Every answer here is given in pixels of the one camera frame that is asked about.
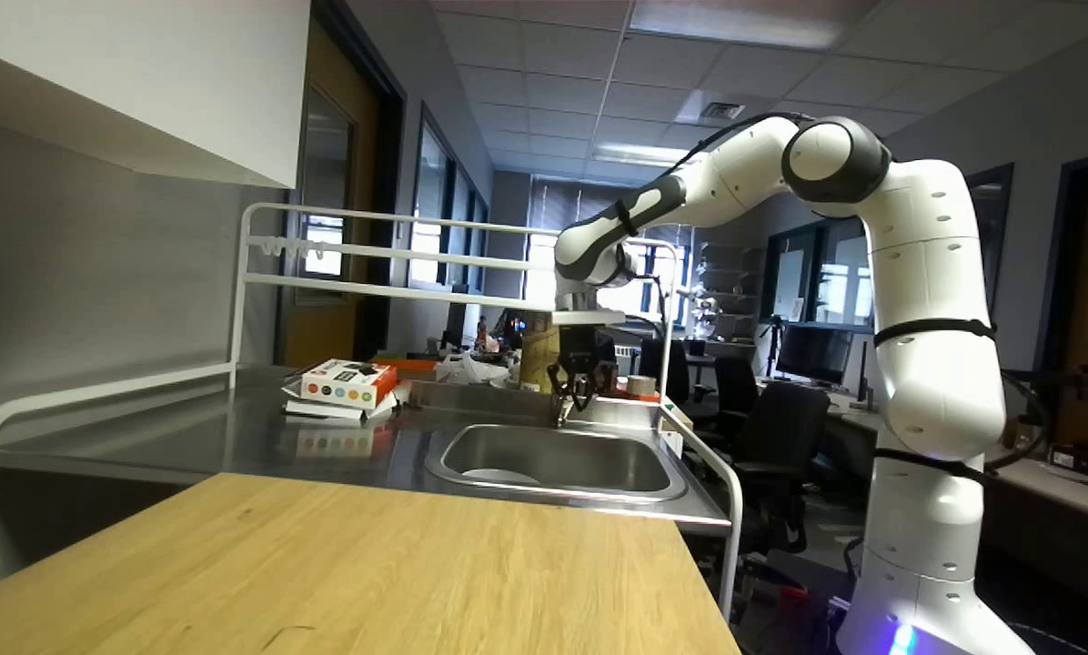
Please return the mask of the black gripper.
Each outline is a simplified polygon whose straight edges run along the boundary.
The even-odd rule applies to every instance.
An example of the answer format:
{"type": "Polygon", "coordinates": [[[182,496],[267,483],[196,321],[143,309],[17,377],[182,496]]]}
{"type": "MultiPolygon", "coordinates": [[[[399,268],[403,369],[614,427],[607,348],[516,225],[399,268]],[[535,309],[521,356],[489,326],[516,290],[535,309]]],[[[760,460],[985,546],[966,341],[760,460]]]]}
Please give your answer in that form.
{"type": "Polygon", "coordinates": [[[587,409],[596,394],[596,326],[593,324],[566,324],[561,326],[561,356],[549,369],[552,388],[569,398],[574,409],[587,409]]]}

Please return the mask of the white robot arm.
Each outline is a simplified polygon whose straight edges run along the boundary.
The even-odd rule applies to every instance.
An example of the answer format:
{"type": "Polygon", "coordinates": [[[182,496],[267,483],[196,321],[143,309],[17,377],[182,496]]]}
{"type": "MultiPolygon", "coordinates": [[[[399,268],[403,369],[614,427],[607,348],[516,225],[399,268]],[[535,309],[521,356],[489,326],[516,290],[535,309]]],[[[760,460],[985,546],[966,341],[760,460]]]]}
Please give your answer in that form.
{"type": "Polygon", "coordinates": [[[589,299],[632,278],[624,245],[650,225],[722,225],[790,193],[851,217],[874,279],[880,430],[864,561],[840,655],[1033,655],[980,594],[985,460],[1006,433],[977,202],[948,161],[898,161],[847,117],[764,113],[731,124],[552,245],[558,313],[593,326],[589,299]]]}

